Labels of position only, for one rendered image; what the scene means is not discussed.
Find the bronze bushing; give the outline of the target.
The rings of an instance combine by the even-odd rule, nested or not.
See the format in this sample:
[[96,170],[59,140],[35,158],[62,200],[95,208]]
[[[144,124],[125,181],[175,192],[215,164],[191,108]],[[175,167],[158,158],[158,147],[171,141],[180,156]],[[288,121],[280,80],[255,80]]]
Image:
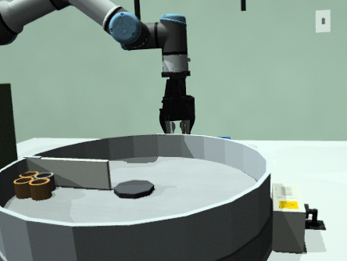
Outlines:
[[31,199],[33,200],[43,200],[52,196],[50,180],[48,178],[33,180],[29,185]]
[[13,181],[17,198],[31,197],[29,183],[33,180],[33,177],[23,177]]
[[[20,178],[28,177],[28,176],[34,178],[34,176],[37,175],[37,174],[38,174],[37,171],[26,172],[26,173],[20,174]],[[33,176],[32,176],[32,175],[33,175]]]

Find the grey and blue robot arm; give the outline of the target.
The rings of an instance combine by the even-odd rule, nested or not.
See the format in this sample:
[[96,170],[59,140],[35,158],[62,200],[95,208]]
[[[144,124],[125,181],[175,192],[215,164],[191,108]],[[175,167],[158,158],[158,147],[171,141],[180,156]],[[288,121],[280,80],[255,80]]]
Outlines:
[[[188,71],[185,16],[166,14],[160,22],[143,24],[110,0],[13,0],[0,2],[0,45],[12,43],[23,26],[55,11],[75,6],[103,27],[123,50],[161,48],[163,72]],[[144,45],[142,45],[144,44]],[[136,48],[132,48],[136,47]]]

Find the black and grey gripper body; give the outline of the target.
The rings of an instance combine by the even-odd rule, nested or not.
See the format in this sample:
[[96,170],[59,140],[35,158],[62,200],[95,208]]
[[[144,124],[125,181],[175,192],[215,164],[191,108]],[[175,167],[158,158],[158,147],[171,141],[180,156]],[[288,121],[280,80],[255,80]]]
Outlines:
[[[168,96],[164,96],[161,103],[163,103],[163,112],[165,113],[165,120],[167,116],[169,121],[178,120],[193,120],[195,119],[195,97],[186,95],[186,80],[187,76],[191,76],[190,71],[181,71],[181,73],[162,72],[162,77],[170,78],[170,92]],[[180,93],[179,93],[179,80],[180,80]],[[187,97],[185,97],[185,95]],[[168,104],[168,105],[167,105]],[[166,110],[165,107],[166,106]],[[167,114],[167,116],[166,116]]]

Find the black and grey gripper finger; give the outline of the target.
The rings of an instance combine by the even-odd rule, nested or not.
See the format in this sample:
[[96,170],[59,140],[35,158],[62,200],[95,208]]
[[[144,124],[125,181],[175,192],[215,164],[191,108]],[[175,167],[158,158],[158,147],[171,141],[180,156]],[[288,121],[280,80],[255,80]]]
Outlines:
[[[180,122],[180,128],[182,133],[181,134],[191,134],[191,129],[194,125],[195,119],[193,120],[182,120]],[[185,129],[185,123],[186,123],[186,129]]]
[[165,120],[165,113],[163,109],[159,109],[159,122],[165,134],[172,134],[175,130],[175,123],[173,121],[169,121],[167,117],[167,121]]

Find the grey metal bushing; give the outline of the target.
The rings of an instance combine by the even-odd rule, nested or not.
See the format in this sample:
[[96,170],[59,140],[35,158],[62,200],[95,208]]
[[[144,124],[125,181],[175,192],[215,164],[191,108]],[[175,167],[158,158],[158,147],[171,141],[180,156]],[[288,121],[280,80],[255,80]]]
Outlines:
[[37,175],[34,176],[34,179],[40,179],[40,178],[48,178],[51,182],[51,189],[52,191],[55,190],[55,179],[54,179],[54,174],[53,173],[39,173]]

